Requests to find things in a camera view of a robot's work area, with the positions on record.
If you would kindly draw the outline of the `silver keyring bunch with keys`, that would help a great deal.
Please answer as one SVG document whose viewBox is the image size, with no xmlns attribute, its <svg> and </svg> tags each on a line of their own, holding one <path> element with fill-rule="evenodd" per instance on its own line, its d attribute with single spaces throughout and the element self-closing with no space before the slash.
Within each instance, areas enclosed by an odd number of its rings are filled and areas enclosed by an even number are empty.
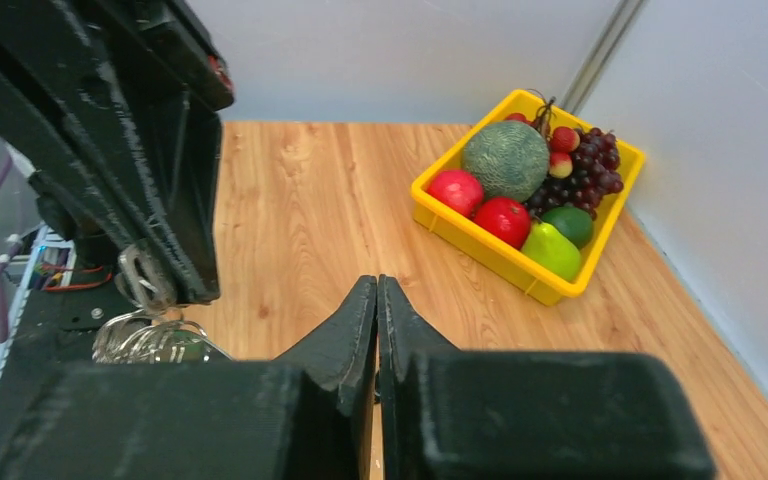
<svg viewBox="0 0 768 480">
<path fill-rule="evenodd" d="M 134 309 L 105 321 L 92 344 L 99 364 L 207 363 L 231 356 L 188 319 L 171 280 L 142 242 L 118 256 L 117 290 Z"/>
</svg>

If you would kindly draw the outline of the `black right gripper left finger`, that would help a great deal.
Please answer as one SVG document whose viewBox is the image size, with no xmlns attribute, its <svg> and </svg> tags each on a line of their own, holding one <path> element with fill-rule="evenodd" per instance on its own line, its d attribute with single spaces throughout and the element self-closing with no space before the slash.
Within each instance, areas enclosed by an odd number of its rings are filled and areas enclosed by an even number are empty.
<svg viewBox="0 0 768 480">
<path fill-rule="evenodd" d="M 377 282 L 279 357 L 99 365 L 10 356 L 0 479 L 365 479 Z"/>
</svg>

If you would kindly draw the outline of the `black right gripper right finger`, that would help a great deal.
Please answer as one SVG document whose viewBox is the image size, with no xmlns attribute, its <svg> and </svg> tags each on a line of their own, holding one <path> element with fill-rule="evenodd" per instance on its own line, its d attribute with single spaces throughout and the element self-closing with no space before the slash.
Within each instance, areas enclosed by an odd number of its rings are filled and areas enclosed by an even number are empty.
<svg viewBox="0 0 768 480">
<path fill-rule="evenodd" d="M 479 351 L 378 280 L 388 479 L 712 479 L 672 371 L 643 353 Z"/>
</svg>

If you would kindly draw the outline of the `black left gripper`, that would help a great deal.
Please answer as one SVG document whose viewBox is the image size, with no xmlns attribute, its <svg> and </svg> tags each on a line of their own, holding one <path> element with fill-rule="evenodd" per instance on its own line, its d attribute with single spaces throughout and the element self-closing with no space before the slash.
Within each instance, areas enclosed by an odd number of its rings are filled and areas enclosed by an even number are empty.
<svg viewBox="0 0 768 480">
<path fill-rule="evenodd" d="M 182 303 L 220 294 L 226 63 L 185 1 L 0 1 L 0 137 L 70 236 L 142 242 Z"/>
</svg>

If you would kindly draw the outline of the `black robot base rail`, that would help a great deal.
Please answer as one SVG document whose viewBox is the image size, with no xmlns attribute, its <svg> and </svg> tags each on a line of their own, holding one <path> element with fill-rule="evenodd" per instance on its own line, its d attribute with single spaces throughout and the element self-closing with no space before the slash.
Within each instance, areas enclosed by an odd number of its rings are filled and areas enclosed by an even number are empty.
<svg viewBox="0 0 768 480">
<path fill-rule="evenodd" d="M 39 393 L 62 363 L 87 363 L 98 328 L 133 306 L 116 286 L 67 293 L 31 288 L 28 266 L 10 309 L 11 332 L 0 345 L 0 450 Z"/>
</svg>

